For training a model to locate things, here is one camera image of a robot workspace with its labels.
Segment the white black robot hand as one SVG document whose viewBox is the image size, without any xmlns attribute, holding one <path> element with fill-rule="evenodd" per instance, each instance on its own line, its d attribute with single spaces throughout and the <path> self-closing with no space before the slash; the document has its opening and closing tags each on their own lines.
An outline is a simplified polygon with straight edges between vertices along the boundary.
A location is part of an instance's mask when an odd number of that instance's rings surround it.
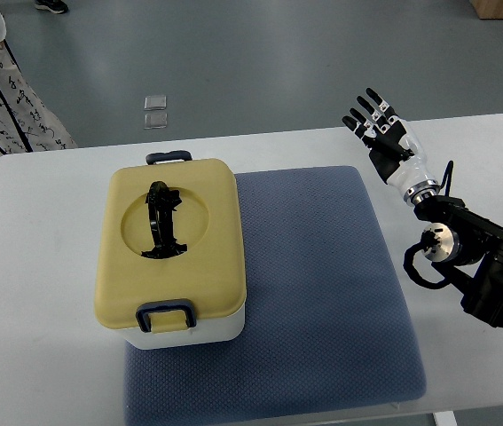
<svg viewBox="0 0 503 426">
<path fill-rule="evenodd" d="M 427 168 L 427 156 L 407 121 L 371 88 L 342 122 L 369 150 L 369 159 L 381 180 L 395 187 L 405 203 L 417 205 L 439 194 L 440 183 Z"/>
</svg>

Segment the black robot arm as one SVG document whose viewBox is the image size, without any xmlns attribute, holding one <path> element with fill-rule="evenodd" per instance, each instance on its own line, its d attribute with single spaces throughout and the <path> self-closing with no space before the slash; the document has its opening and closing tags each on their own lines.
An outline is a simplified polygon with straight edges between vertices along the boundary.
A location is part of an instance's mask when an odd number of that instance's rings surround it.
<svg viewBox="0 0 503 426">
<path fill-rule="evenodd" d="M 449 195 L 453 162 L 448 162 L 444 194 L 416 197 L 415 216 L 428 223 L 419 242 L 405 252 L 403 267 L 417 285 L 438 290 L 453 285 L 463 311 L 503 328 L 503 226 L 469 210 Z"/>
</svg>

